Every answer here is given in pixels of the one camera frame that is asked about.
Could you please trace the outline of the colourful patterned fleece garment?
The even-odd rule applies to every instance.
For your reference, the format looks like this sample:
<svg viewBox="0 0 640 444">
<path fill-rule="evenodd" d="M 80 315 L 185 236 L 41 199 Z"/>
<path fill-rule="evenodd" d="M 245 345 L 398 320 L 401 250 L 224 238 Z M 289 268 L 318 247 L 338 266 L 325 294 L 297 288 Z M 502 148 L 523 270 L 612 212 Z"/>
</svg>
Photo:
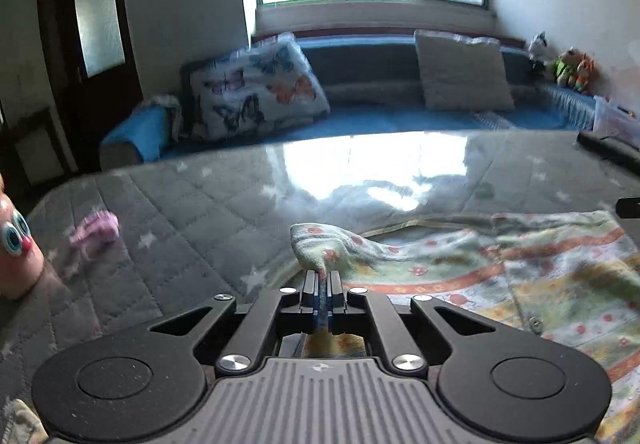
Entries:
<svg viewBox="0 0 640 444">
<path fill-rule="evenodd" d="M 639 246 L 607 211 L 413 219 L 357 234 L 292 226 L 300 267 L 404 305 L 431 295 L 571 346 L 608 373 L 605 443 L 639 438 Z"/>
</svg>

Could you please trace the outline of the butterfly print pillow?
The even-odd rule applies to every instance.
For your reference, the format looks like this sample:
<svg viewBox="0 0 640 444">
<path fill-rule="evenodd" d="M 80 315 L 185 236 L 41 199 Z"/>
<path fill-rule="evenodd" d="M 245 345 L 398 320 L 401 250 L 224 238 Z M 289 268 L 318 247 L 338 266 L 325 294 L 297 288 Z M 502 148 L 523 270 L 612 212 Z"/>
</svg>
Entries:
<svg viewBox="0 0 640 444">
<path fill-rule="evenodd" d="M 188 85 L 192 137 L 202 141 L 261 137 L 331 113 L 326 93 L 291 33 L 195 68 Z"/>
</svg>

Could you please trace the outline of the small pink toy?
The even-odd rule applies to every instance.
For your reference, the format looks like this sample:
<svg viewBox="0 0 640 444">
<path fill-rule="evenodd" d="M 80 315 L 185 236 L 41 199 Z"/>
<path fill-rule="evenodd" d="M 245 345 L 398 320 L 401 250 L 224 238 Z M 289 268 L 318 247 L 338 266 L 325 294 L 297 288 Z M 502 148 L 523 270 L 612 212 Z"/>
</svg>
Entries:
<svg viewBox="0 0 640 444">
<path fill-rule="evenodd" d="M 70 249 L 84 253 L 90 246 L 111 244 L 119 238 L 119 219 L 113 212 L 97 210 L 80 221 L 68 238 Z"/>
</svg>

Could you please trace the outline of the blue corner sofa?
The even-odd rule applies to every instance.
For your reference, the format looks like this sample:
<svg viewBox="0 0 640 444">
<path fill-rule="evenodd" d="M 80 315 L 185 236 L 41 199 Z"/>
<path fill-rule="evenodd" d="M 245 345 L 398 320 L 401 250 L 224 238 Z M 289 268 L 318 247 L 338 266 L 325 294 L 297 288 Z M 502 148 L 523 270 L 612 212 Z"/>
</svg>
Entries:
<svg viewBox="0 0 640 444">
<path fill-rule="evenodd" d="M 169 142 L 159 160 L 262 143 L 304 141 L 339 135 L 419 130 L 593 130 L 596 100 L 546 82 L 532 70 L 526 53 L 501 50 L 515 108 L 511 112 L 442 112 L 426 108 L 416 46 L 410 36 L 334 36 L 299 42 L 331 106 L 326 118 L 307 125 L 224 141 L 192 137 L 192 126 L 171 131 L 174 117 L 193 105 L 189 72 L 210 61 L 193 62 L 181 71 L 180 96 L 158 96 L 142 108 L 160 105 L 169 115 Z"/>
</svg>

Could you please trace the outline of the grey square cushion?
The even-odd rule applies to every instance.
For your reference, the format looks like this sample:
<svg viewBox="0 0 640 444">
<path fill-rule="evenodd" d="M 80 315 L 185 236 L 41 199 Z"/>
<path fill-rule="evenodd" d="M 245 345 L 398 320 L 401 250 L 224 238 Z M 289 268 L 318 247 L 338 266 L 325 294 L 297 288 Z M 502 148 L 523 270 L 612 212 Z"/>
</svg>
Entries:
<svg viewBox="0 0 640 444">
<path fill-rule="evenodd" d="M 500 41 L 416 30 L 425 106 L 444 112 L 511 112 L 515 108 Z"/>
</svg>

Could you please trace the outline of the tan plush toy with eyes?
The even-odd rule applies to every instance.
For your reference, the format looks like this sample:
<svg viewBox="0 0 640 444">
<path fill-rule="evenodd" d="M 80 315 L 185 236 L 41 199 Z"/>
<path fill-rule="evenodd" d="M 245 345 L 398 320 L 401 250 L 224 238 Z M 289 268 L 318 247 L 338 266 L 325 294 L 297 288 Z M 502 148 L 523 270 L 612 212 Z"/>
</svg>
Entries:
<svg viewBox="0 0 640 444">
<path fill-rule="evenodd" d="M 38 283 L 46 262 L 25 217 L 6 195 L 1 181 L 0 198 L 1 297 L 17 300 Z"/>
</svg>

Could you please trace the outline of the black white plush cow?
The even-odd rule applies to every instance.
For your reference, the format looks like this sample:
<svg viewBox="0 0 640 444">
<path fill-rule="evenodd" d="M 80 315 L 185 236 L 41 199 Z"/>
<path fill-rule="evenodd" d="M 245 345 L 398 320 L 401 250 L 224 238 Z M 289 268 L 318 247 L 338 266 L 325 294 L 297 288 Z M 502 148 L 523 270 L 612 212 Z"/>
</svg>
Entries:
<svg viewBox="0 0 640 444">
<path fill-rule="evenodd" d="M 529 43 L 527 44 L 527 55 L 532 64 L 532 70 L 535 73 L 541 73 L 546 69 L 547 64 L 549 63 L 550 56 L 548 53 L 548 40 L 546 32 L 543 30 L 538 33 Z"/>
</svg>

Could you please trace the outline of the clear plastic storage box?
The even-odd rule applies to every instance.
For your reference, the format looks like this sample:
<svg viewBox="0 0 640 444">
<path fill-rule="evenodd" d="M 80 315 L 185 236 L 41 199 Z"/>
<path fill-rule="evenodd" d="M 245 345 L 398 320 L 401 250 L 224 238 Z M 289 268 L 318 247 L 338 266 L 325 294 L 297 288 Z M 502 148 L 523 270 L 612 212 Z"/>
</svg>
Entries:
<svg viewBox="0 0 640 444">
<path fill-rule="evenodd" d="M 596 100 L 596 112 L 594 112 L 593 130 L 639 149 L 639 113 L 622 108 L 605 97 L 595 96 L 594 100 Z"/>
</svg>

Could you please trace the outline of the green orange plush toys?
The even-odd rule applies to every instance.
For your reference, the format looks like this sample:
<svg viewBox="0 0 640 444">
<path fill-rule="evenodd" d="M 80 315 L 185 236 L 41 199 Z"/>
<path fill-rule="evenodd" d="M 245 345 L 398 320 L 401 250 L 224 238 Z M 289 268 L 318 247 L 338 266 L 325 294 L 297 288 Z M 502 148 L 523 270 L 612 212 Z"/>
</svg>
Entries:
<svg viewBox="0 0 640 444">
<path fill-rule="evenodd" d="M 589 85 L 597 78 L 596 63 L 588 54 L 569 48 L 554 61 L 552 78 L 560 87 L 587 94 Z"/>
</svg>

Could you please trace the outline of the dark wooden door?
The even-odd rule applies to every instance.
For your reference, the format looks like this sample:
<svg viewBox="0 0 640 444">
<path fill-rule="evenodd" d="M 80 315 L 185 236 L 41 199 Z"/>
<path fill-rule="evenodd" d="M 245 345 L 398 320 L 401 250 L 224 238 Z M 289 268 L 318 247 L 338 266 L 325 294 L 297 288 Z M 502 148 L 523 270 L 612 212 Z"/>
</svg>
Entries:
<svg viewBox="0 0 640 444">
<path fill-rule="evenodd" d="M 42 51 L 65 139 L 82 173 L 142 100 L 125 0 L 37 0 Z"/>
</svg>

